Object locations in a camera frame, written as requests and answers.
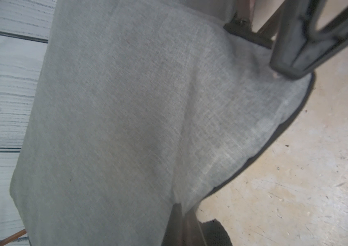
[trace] dark fabric edge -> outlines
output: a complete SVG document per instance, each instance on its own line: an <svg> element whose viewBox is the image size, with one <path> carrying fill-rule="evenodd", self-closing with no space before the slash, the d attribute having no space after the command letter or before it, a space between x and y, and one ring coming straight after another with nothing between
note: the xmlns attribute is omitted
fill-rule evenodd
<svg viewBox="0 0 348 246"><path fill-rule="evenodd" d="M161 246L180 246L182 244L182 224L181 204L174 204L171 209Z"/></svg>
<svg viewBox="0 0 348 246"><path fill-rule="evenodd" d="M207 246L233 246L229 234L217 219L199 223Z"/></svg>
<svg viewBox="0 0 348 246"><path fill-rule="evenodd" d="M303 98L303 100L301 101L299 107L293 112L293 114L283 123L281 123L277 129L274 131L274 133L271 135L270 139L267 141L267 143L265 143L265 145L261 148L261 150L254 155L253 157L249 158L246 163L235 173L233 174L228 180L226 180L225 182L223 182L222 184L218 185L217 187L215 187L214 189L211 190L210 193L208 193L203 199L206 199L207 197L209 197L210 195L214 194L215 192L217 192L218 190L220 190L221 188L223 188L226 184L228 184L230 181L232 181L233 179L235 179L238 175L240 175L240 173L242 173L245 169L247 169L252 163L254 163L261 154L263 154L263 152L270 147L271 144L273 144L273 142L275 142L275 140L293 123L293 121L297 118L297 116L299 115L299 113L302 111L302 109L304 108L305 104L307 103L309 96L311 95L311 92L314 89L314 85L315 85L315 80L316 80L316 74L315 72L312 73L312 77L311 80L309 82L308 88L307 88L307 92L305 93L305 96Z"/></svg>

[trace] black fabric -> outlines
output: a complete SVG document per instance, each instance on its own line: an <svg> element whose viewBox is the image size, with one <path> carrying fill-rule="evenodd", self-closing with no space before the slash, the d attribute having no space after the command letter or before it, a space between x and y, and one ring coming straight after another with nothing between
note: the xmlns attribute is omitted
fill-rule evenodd
<svg viewBox="0 0 348 246"><path fill-rule="evenodd" d="M166 232L161 246L178 246L182 243L182 208L174 204L168 219Z"/></svg>
<svg viewBox="0 0 348 246"><path fill-rule="evenodd" d="M207 246L233 246L230 237L218 220L200 224Z"/></svg>

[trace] metal bar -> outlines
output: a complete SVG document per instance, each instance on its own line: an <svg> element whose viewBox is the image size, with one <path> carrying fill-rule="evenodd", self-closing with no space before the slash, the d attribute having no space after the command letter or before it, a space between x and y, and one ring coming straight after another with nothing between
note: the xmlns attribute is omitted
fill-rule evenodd
<svg viewBox="0 0 348 246"><path fill-rule="evenodd" d="M271 17L267 20L266 23L259 29L257 32L258 35L265 37L267 39L271 39L278 32L278 27L280 23L280 17L282 15L282 10L285 5L284 1L279 8L271 15Z"/></svg>
<svg viewBox="0 0 348 246"><path fill-rule="evenodd" d="M291 79L313 72L348 46L348 7L322 31L316 29L325 0L290 0L282 10L270 67Z"/></svg>
<svg viewBox="0 0 348 246"><path fill-rule="evenodd" d="M40 39L40 38L37 38L37 37L29 37L29 36L24 36L24 35L19 35L19 34L14 34L14 33L8 33L8 32L2 32L2 31L0 31L0 36L13 37L13 38L16 38L16 39L24 39L24 40L30 40L30 41L35 41L35 42L48 43L48 39Z"/></svg>

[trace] gray fabric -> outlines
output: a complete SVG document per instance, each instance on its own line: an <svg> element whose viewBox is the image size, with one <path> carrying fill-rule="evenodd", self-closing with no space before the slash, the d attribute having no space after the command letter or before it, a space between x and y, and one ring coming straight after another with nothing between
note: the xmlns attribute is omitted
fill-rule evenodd
<svg viewBox="0 0 348 246"><path fill-rule="evenodd" d="M160 245L299 106L310 76L183 2L58 1L10 187L33 246Z"/></svg>
<svg viewBox="0 0 348 246"><path fill-rule="evenodd" d="M230 22L236 12L237 0L172 0L198 12Z"/></svg>

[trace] concrete floor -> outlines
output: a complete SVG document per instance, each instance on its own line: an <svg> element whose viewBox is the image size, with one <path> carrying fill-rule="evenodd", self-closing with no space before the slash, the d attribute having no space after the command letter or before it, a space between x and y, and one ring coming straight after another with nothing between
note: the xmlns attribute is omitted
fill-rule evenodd
<svg viewBox="0 0 348 246"><path fill-rule="evenodd" d="M256 29L280 2L257 2ZM321 25L347 4L328 1ZM219 220L234 246L348 246L348 47L317 69L290 128L198 217Z"/></svg>

